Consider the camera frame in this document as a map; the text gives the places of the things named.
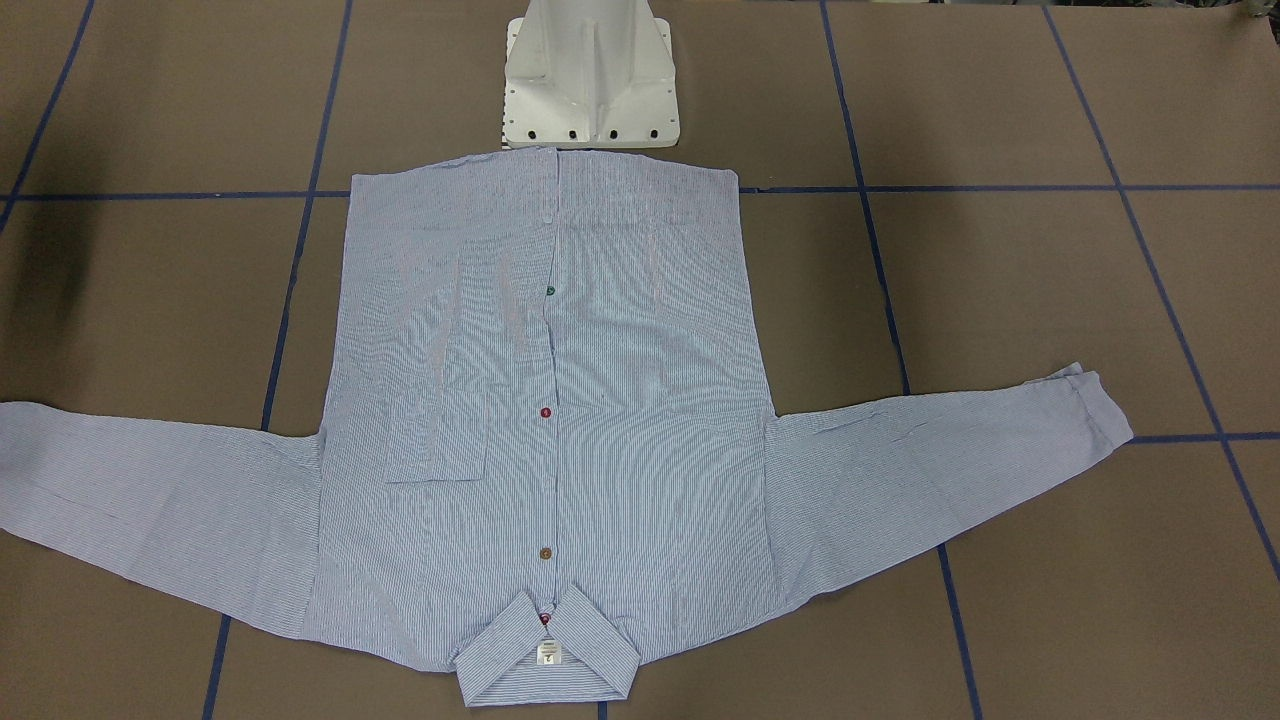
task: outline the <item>shirt sleeve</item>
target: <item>shirt sleeve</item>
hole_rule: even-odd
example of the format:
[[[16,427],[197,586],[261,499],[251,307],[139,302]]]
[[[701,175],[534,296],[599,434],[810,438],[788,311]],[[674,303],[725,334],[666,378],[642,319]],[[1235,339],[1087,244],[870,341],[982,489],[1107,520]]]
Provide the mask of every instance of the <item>shirt sleeve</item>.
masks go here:
[[[317,439],[0,402],[0,528],[297,637],[317,565]]]
[[[1133,437],[1097,373],[891,397],[765,429],[782,607],[919,555],[1084,471]]]

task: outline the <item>brown surface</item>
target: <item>brown surface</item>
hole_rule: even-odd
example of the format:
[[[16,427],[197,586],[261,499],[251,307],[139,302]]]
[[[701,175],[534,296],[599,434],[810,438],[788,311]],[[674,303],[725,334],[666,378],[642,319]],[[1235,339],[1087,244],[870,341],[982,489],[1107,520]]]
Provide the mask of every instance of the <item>brown surface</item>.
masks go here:
[[[361,1],[321,190],[497,147],[502,26],[524,0]],[[82,4],[0,1],[0,179],[17,177]],[[97,4],[20,188],[307,187],[342,3]],[[854,182],[817,3],[677,3],[681,145],[744,186]],[[867,179],[1110,183],[1030,8],[831,4]],[[1053,12],[1123,181],[1277,182],[1280,68],[1220,12]],[[1130,192],[1226,429],[1280,430],[1280,190]],[[0,234],[0,398],[257,427],[305,200],[20,201]],[[1144,434],[1211,433],[1119,193],[872,193],[913,389],[1071,360]],[[317,199],[271,429],[312,432],[328,382],[346,200]],[[781,411],[900,392],[858,193],[742,196]],[[1280,441],[1231,447],[1280,528]],[[1280,583],[1221,447],[1143,445],[951,543],[987,719],[1263,717],[1280,706]],[[972,717],[938,556],[643,667],[628,720]],[[0,717],[198,716],[218,616],[0,537]],[[452,676],[233,623],[215,717],[590,719],[467,711]]]

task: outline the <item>size label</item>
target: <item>size label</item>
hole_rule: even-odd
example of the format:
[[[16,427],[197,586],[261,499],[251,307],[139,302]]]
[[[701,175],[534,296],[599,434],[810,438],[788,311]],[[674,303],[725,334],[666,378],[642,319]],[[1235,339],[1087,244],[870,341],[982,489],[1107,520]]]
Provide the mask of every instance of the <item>size label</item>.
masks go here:
[[[561,652],[559,641],[543,641],[538,643],[539,665],[559,665],[564,662],[564,653]]]

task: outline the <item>light blue shirt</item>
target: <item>light blue shirt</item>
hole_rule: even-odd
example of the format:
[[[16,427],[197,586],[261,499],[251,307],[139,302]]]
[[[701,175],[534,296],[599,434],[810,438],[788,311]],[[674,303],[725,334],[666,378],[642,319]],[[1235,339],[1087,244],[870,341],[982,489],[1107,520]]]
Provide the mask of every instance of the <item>light blue shirt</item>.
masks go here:
[[[727,170],[549,149],[357,176],[317,434],[0,404],[0,527],[271,633],[456,671],[467,705],[620,700],[640,664],[1132,437],[1075,365],[777,416],[737,199]]]

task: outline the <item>shirt collar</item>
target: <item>shirt collar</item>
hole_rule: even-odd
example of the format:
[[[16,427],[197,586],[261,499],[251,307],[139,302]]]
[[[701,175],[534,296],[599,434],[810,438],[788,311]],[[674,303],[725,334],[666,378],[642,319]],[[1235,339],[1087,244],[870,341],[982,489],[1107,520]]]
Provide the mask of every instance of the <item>shirt collar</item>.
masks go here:
[[[544,639],[559,641],[563,665],[538,665]],[[454,659],[468,707],[512,702],[625,700],[640,655],[577,585],[568,585],[543,626],[527,593],[520,593]]]

